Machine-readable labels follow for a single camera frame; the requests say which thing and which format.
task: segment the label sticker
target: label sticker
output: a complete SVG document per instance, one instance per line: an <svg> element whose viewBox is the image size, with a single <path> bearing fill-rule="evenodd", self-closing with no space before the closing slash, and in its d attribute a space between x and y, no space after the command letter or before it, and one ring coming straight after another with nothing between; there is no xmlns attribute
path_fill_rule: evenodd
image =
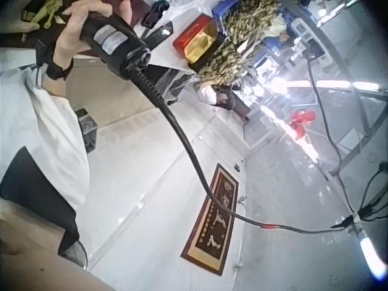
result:
<svg viewBox="0 0 388 291"><path fill-rule="evenodd" d="M127 39L128 36L122 32L116 31L105 39L105 41L102 43L102 49L105 50L108 55L111 55L115 49L117 49L117 47Z"/></svg>
<svg viewBox="0 0 388 291"><path fill-rule="evenodd" d="M106 39L109 35L111 35L113 32L115 32L115 31L116 31L116 29L115 29L113 26L107 24L107 25L101 27L101 28L95 33L95 35L94 35L94 37L93 37L93 40L94 40L95 42L97 42L99 45L101 45L101 44L105 41L105 39Z"/></svg>

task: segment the wristwatch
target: wristwatch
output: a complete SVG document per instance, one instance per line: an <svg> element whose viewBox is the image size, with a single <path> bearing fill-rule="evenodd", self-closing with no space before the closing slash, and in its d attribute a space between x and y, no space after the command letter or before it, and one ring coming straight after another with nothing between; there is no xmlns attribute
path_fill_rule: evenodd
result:
<svg viewBox="0 0 388 291"><path fill-rule="evenodd" d="M70 66L67 69L63 69L57 64L54 63L53 58L49 58L49 61L47 62L48 67L46 70L46 75L52 79L52 80L58 80L63 78L63 80L66 80L67 76L70 74L73 68L74 59L72 59L72 62L70 63Z"/></svg>

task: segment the fingers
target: fingers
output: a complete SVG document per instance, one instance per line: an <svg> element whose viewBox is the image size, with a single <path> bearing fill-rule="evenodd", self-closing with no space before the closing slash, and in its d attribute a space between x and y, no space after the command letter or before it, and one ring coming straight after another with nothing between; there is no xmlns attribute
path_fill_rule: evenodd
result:
<svg viewBox="0 0 388 291"><path fill-rule="evenodd" d="M123 0L120 4L120 16L126 23L130 24L132 20L132 7L130 0Z"/></svg>
<svg viewBox="0 0 388 291"><path fill-rule="evenodd" d="M74 2L72 6L64 10L62 14L72 15L75 11L79 9L99 12L105 17L109 17L113 13L113 9L110 4L102 3L101 1L97 1L97 0L80 0L80 1Z"/></svg>
<svg viewBox="0 0 388 291"><path fill-rule="evenodd" d="M71 17L67 22L66 27L62 31L62 36L65 39L79 40L82 27L87 19L88 10L85 7L79 7L74 9L71 13Z"/></svg>
<svg viewBox="0 0 388 291"><path fill-rule="evenodd" d="M24 21L19 21L16 25L14 25L14 29L17 32L23 32L23 33L33 32L34 30L37 30L39 28L40 26L37 23L30 23L30 22L24 22Z"/></svg>

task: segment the black cable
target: black cable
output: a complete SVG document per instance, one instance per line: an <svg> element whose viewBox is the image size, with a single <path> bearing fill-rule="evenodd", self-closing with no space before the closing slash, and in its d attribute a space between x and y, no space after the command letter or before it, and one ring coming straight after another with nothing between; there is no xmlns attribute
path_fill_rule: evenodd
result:
<svg viewBox="0 0 388 291"><path fill-rule="evenodd" d="M35 77L35 83L36 83L36 86L38 86L38 81L39 81L39 69L40 67L37 66L37 69L36 69L36 77Z"/></svg>
<svg viewBox="0 0 388 291"><path fill-rule="evenodd" d="M383 171L382 171L382 170L377 171L377 172L371 177L371 179L369 180L368 184L366 185L366 188L365 188L365 191L364 191L364 195L363 195L363 200L361 201L361 205L360 205L360 209L359 209L359 210L361 210L361 208L363 208L363 206L364 206L364 202L365 202L365 199L366 199L366 195L367 195L369 186L371 185L371 183L373 182L373 180L374 180L381 172L383 172Z"/></svg>
<svg viewBox="0 0 388 291"><path fill-rule="evenodd" d="M377 217L374 217L374 218L372 218L372 219L364 218L363 221L372 222L372 221L375 221L375 220L377 220L377 219L386 219L386 218L388 218L388 215L386 215L386 216L377 216Z"/></svg>
<svg viewBox="0 0 388 291"><path fill-rule="evenodd" d="M289 230L296 233L301 233L304 235L316 235L320 233L330 233L330 232L340 232L345 229L345 227L341 227L338 229L327 229L327 230L303 230L303 229L297 229L296 227L292 226L284 226L280 224L267 224L262 223L258 221L251 220L249 218L246 218L245 216L241 216L230 209L228 209L221 201L219 201L214 194L212 193L205 175L202 171L201 165L199 164L199 161L195 155L195 152L190 144L190 141L188 140L186 134L184 133L181 126L178 124L176 118L174 117L173 113L169 109L169 107L164 103L163 97L160 95L160 93L155 89L155 87L151 84L151 82L139 71L132 71L130 72L130 80L136 85L140 91L145 94L145 96L151 101L151 103L159 108L163 116L167 119L169 124L172 126L175 133L178 135L178 138L182 142L194 168L195 171L199 177L199 180L201 181L201 184L203 188L205 189L205 192L207 196L221 209L223 209L226 213L228 213L230 216L235 217L237 219L240 219L246 223L253 224L254 226L258 226L262 229L284 229Z"/></svg>
<svg viewBox="0 0 388 291"><path fill-rule="evenodd" d="M337 176L338 181L339 181L339 183L341 185L341 188L342 188L342 190L344 192L346 203L349 206L349 209L354 213L354 209L353 209L352 205L350 204L350 200L349 200L349 197L347 195L347 192L346 192L346 189L345 189L345 185L344 185L344 183L343 183L343 181L342 181L342 179L340 177L340 170L341 170L341 167L342 167L341 152L339 151L338 147L336 146L336 144L333 141L332 136L330 134L329 125L327 123L327 118L326 118L325 110L324 110L324 107L323 107L321 95L319 95L318 89L317 89L317 87L315 85L314 76L313 76L313 72L312 72L312 69L311 69L310 52L308 51L308 49L307 49L307 54L306 54L306 60L307 60L307 68L309 70L310 81L311 81L313 90L314 90L314 92L316 94L316 99L318 100L319 107L320 107L321 112L322 112L323 124L325 126L327 139L329 140L329 142L331 143L332 147L334 148L336 154L338 155L338 160L339 161L338 161L338 168L335 171L335 176Z"/></svg>
<svg viewBox="0 0 388 291"><path fill-rule="evenodd" d="M379 209L377 209L377 210L371 212L371 213L368 215L368 217L372 216L373 214L376 214L376 213L380 212L382 209L386 208L387 206L388 206L388 202L385 203L383 206L381 206Z"/></svg>

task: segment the wall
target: wall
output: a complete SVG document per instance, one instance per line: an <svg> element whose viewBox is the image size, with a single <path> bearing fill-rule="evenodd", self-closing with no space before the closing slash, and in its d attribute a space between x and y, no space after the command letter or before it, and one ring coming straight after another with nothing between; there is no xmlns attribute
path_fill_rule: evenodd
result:
<svg viewBox="0 0 388 291"><path fill-rule="evenodd" d="M223 109L192 97L171 109L192 141L208 182L221 163L238 180L238 196L244 196L244 151L230 145L231 136L220 134L230 133L218 118ZM89 160L90 193L77 222L94 275L116 290L231 290L243 224L235 221L222 277L180 258L206 194L156 109L100 129ZM244 213L244 207L237 211Z"/></svg>

